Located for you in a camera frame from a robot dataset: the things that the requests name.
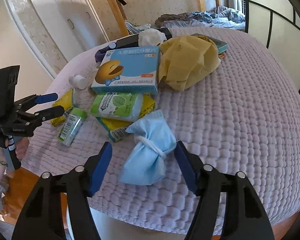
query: green bottle cap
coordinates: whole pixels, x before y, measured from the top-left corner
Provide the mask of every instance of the green bottle cap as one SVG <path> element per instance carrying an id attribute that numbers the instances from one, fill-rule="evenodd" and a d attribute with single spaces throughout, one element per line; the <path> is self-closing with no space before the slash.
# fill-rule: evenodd
<path id="1" fill-rule="evenodd" d="M 70 113 L 74 114 L 74 115 L 77 115 L 77 116 L 81 117 L 84 120 L 87 118 L 87 113 L 84 110 L 82 110 L 80 108 L 77 108 L 77 107 L 72 109 L 72 111 Z"/>

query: disposable face mask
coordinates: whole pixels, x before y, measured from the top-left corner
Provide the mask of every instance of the disposable face mask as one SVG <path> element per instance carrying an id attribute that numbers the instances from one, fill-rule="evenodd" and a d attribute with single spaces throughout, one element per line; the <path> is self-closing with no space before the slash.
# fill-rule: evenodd
<path id="1" fill-rule="evenodd" d="M 165 177 L 164 159 L 177 145 L 161 110 L 145 115 L 126 129 L 137 145 L 123 166 L 119 181 L 134 185 L 152 185 Z"/>

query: crumpled white tissue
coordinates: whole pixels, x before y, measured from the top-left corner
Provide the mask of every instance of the crumpled white tissue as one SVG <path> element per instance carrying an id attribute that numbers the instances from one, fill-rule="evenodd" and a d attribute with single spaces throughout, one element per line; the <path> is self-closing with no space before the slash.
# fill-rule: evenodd
<path id="1" fill-rule="evenodd" d="M 139 33 L 139 46 L 157 46 L 166 41 L 166 35 L 156 29 L 147 29 Z"/>

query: crumpled brown paper bag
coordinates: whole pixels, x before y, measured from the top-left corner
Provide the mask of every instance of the crumpled brown paper bag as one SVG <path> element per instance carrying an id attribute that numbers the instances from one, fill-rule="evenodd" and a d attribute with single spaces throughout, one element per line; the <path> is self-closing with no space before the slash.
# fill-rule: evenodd
<path id="1" fill-rule="evenodd" d="M 183 35 L 169 39 L 160 46 L 159 82 L 184 91 L 193 86 L 220 64 L 214 42 L 204 36 Z"/>

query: door handle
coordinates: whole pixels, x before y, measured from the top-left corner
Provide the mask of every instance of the door handle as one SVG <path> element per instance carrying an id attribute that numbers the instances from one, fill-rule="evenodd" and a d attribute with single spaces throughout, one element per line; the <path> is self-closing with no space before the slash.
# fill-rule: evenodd
<path id="1" fill-rule="evenodd" d="M 72 25 L 72 29 L 74 30 L 74 24 L 70 19 L 68 19 L 68 23 L 70 23 Z"/>

